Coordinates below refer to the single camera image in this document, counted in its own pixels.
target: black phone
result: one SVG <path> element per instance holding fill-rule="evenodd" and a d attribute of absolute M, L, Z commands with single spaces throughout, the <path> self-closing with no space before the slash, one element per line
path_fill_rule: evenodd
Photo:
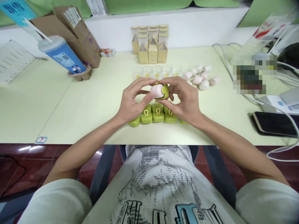
<path fill-rule="evenodd" d="M 299 115 L 291 115 L 291 117 L 299 128 Z M 259 134 L 293 138 L 297 137 L 294 126 L 285 114 L 254 112 L 251 119 Z"/>

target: small clear plastic cup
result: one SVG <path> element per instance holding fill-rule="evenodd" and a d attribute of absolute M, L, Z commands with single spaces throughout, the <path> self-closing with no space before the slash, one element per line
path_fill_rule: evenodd
<path fill-rule="evenodd" d="M 173 76 L 180 76 L 182 68 L 180 65 L 171 66 Z"/>
<path fill-rule="evenodd" d="M 172 77 L 171 66 L 163 65 L 162 66 L 162 76 L 163 78 Z"/>
<path fill-rule="evenodd" d="M 133 81 L 142 77 L 142 67 L 136 67 L 133 70 Z"/>
<path fill-rule="evenodd" d="M 153 66 L 154 79 L 162 79 L 162 67 L 160 65 Z"/>
<path fill-rule="evenodd" d="M 151 66 L 147 65 L 142 68 L 143 77 L 152 78 L 153 77 L 153 69 Z"/>

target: hand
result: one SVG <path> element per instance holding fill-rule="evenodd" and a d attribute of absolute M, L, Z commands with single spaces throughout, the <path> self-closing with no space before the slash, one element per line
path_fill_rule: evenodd
<path fill-rule="evenodd" d="M 157 79 L 138 78 L 131 83 L 122 93 L 121 105 L 118 113 L 115 115 L 123 124 L 126 124 L 138 117 L 145 106 L 150 103 L 155 95 L 149 91 L 141 90 L 144 86 L 152 86 L 157 82 Z M 146 94 L 140 103 L 135 101 L 135 97 L 139 94 Z"/>
<path fill-rule="evenodd" d="M 203 118 L 198 104 L 198 90 L 183 80 L 181 77 L 164 78 L 159 83 L 169 85 L 169 98 L 173 101 L 173 94 L 177 94 L 181 100 L 179 104 L 173 104 L 168 100 L 157 100 L 158 103 L 168 107 L 175 115 L 183 121 L 197 126 Z"/>

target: white table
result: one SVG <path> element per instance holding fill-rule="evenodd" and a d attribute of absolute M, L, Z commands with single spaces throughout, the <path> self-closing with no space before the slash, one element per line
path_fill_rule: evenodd
<path fill-rule="evenodd" d="M 52 59 L 36 59 L 0 85 L 0 143 L 35 142 L 71 81 Z"/>
<path fill-rule="evenodd" d="M 232 47 L 226 48 L 228 53 L 234 52 Z M 183 72 L 195 65 L 212 66 L 209 77 L 220 76 L 222 81 L 206 91 L 199 91 L 198 95 L 202 113 L 214 121 L 254 145 L 294 142 L 294 139 L 262 136 L 256 132 L 249 114 L 262 111 L 261 108 L 237 94 L 220 56 L 212 47 L 171 49 L 167 64 L 180 64 Z M 72 81 L 39 136 L 48 138 L 46 144 L 73 144 L 108 121 L 118 111 L 122 91 L 132 82 L 136 66 L 140 66 L 138 56 L 132 52 L 118 52 L 114 58 L 102 58 L 90 80 Z M 278 80 L 267 82 L 267 86 L 270 86 L 269 94 L 280 94 L 289 89 Z M 140 101 L 142 97 L 137 96 L 136 100 Z M 192 126 L 177 122 L 140 124 L 137 128 L 127 125 L 112 135 L 106 144 L 213 145 L 213 142 Z"/>

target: gray t-shirt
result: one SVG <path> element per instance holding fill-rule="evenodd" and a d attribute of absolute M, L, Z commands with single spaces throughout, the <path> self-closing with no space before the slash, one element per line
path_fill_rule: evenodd
<path fill-rule="evenodd" d="M 188 146 L 133 146 L 92 207 L 79 181 L 53 181 L 33 195 L 19 223 L 297 223 L 299 194 L 257 179 L 237 193 L 234 210 L 193 165 Z"/>

